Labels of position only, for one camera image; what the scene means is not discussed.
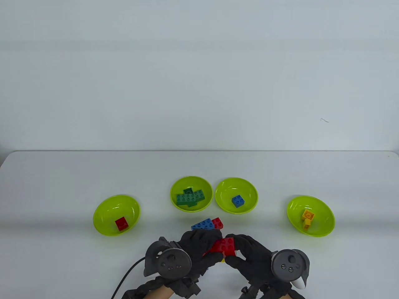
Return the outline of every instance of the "yellow bricks in bowl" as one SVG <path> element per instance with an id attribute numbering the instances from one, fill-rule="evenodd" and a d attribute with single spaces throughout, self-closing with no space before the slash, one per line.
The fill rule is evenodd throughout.
<path id="1" fill-rule="evenodd" d="M 310 227 L 311 223 L 312 222 L 309 219 L 305 219 L 304 222 L 303 222 L 303 225 L 302 225 L 303 229 L 304 230 L 308 230 L 308 228 Z"/>
<path id="2" fill-rule="evenodd" d="M 303 227 L 304 230 L 308 230 L 309 229 L 309 227 L 312 224 L 313 218 L 314 218 L 314 214 L 312 212 L 310 212 L 309 210 L 305 210 L 303 212 L 303 215 L 302 215 L 301 219 L 303 220 L 303 226 L 302 227 Z"/>

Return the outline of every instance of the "red lego brick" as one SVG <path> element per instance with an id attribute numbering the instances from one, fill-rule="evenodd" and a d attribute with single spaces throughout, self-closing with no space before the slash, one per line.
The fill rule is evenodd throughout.
<path id="1" fill-rule="evenodd" d="M 116 223 L 116 225 L 117 225 L 117 227 L 118 227 L 120 232 L 129 227 L 129 224 L 127 224 L 126 219 L 124 217 L 116 220 L 115 223 Z"/>
<path id="2" fill-rule="evenodd" d="M 235 246 L 233 238 L 224 238 L 215 242 L 209 252 L 221 252 L 223 256 L 235 256 Z"/>
<path id="3" fill-rule="evenodd" d="M 212 222 L 217 230 L 221 230 L 223 228 L 223 223 L 219 217 L 213 219 Z"/>

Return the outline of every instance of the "vr controller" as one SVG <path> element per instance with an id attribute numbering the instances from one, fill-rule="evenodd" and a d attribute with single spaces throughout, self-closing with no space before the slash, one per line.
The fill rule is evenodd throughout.
<path id="1" fill-rule="evenodd" d="M 168 242 L 166 238 L 160 237 L 152 243 L 146 251 L 144 260 L 144 276 L 158 273 L 165 279 L 180 280 L 187 278 L 191 270 L 191 258 L 175 241 Z M 291 282 L 298 289 L 306 287 L 309 276 L 309 258 L 298 249 L 284 249 L 275 251 L 272 255 L 272 272 L 276 278 Z M 185 294 L 185 298 L 197 295 L 201 289 L 197 286 L 198 277 L 191 278 L 191 283 L 181 283 L 177 294 Z M 252 286 L 243 288 L 240 299 L 255 299 L 259 289 Z"/>

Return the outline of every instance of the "lime green bowl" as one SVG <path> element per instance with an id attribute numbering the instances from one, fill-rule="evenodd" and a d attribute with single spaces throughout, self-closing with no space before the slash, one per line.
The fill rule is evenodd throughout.
<path id="1" fill-rule="evenodd" d="M 232 198 L 241 195 L 245 203 L 236 208 Z M 231 177 L 222 181 L 215 192 L 215 200 L 222 210 L 231 214 L 245 214 L 251 212 L 258 203 L 258 191 L 249 182 L 239 177 Z"/>
<path id="2" fill-rule="evenodd" d="M 119 231 L 115 221 L 124 217 L 128 228 Z M 140 205 L 128 195 L 115 195 L 104 200 L 93 215 L 94 227 L 106 236 L 119 236 L 131 230 L 140 218 Z"/>
<path id="3" fill-rule="evenodd" d="M 198 202 L 196 206 L 189 207 L 189 206 L 178 206 L 177 205 L 177 194 L 183 194 L 184 189 L 192 188 L 193 191 L 202 190 L 205 199 Z M 213 198 L 213 189 L 211 184 L 209 184 L 206 180 L 202 177 L 183 177 L 180 180 L 176 181 L 172 188 L 170 189 L 170 200 L 172 201 L 173 205 L 182 210 L 184 212 L 199 212 L 207 208 L 212 201 Z"/>
<path id="4" fill-rule="evenodd" d="M 302 227 L 303 212 L 309 210 L 314 213 L 314 218 L 308 230 Z M 324 237 L 330 234 L 335 227 L 335 217 L 331 209 L 320 199 L 312 196 L 299 196 L 294 198 L 287 207 L 288 219 L 301 233 L 312 237 Z"/>

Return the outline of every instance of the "cable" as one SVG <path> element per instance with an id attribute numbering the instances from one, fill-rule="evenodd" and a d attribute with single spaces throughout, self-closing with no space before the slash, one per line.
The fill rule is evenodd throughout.
<path id="1" fill-rule="evenodd" d="M 121 280 L 120 283 L 118 284 L 117 289 L 115 290 L 115 292 L 114 292 L 114 294 L 112 295 L 111 299 L 114 299 L 114 298 L 115 298 L 115 295 L 117 294 L 117 292 L 118 292 L 120 286 L 122 285 L 123 281 L 126 279 L 127 275 L 129 275 L 130 271 L 132 271 L 134 267 L 136 267 L 140 262 L 142 262 L 142 261 L 144 261 L 144 260 L 145 260 L 145 257 L 139 259 L 138 261 L 136 261 L 136 262 L 134 263 L 133 266 L 130 267 L 129 270 L 127 270 L 126 274 L 123 276 L 122 280 Z"/>

